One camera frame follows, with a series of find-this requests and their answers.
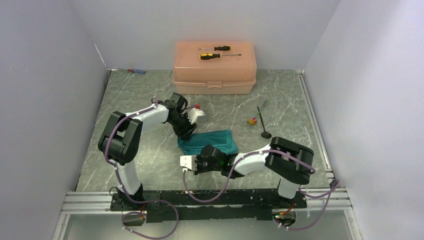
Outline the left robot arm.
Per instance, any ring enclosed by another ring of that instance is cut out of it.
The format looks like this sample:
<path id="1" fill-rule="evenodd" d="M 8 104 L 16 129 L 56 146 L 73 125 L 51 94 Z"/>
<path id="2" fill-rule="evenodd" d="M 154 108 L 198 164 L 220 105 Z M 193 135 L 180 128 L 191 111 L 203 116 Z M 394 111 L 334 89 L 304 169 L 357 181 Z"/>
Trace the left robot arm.
<path id="1" fill-rule="evenodd" d="M 187 141 L 197 128 L 197 119 L 204 116 L 199 105 L 189 105 L 175 92 L 169 99 L 152 97 L 150 102 L 150 106 L 134 112 L 113 112 L 98 142 L 106 163 L 113 167 L 118 193 L 131 210 L 139 209 L 145 200 L 135 166 L 142 133 L 156 124 L 170 124 L 177 138 Z"/>

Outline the teal cloth napkin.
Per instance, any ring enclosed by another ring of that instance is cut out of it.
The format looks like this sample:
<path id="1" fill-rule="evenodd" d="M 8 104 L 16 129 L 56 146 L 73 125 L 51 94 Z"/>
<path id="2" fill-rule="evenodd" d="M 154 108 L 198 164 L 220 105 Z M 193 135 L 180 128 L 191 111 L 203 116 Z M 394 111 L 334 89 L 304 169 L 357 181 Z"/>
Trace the teal cloth napkin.
<path id="1" fill-rule="evenodd" d="M 190 140 L 177 140 L 177 145 L 184 155 L 200 155 L 202 149 L 209 144 L 225 154 L 234 154 L 239 151 L 230 129 L 194 133 Z"/>

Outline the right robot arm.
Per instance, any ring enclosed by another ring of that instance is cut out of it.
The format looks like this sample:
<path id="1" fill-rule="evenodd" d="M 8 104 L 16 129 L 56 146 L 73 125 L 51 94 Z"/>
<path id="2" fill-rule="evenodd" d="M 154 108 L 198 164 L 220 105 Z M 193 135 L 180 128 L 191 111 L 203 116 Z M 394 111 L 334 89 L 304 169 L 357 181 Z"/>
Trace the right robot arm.
<path id="1" fill-rule="evenodd" d="M 208 144 L 198 155 L 180 157 L 180 165 L 196 175 L 219 172 L 228 179 L 269 169 L 280 176 L 276 203 L 287 208 L 295 201 L 298 188 L 307 185 L 316 172 L 314 155 L 311 148 L 276 136 L 270 144 L 248 153 L 227 154 Z"/>

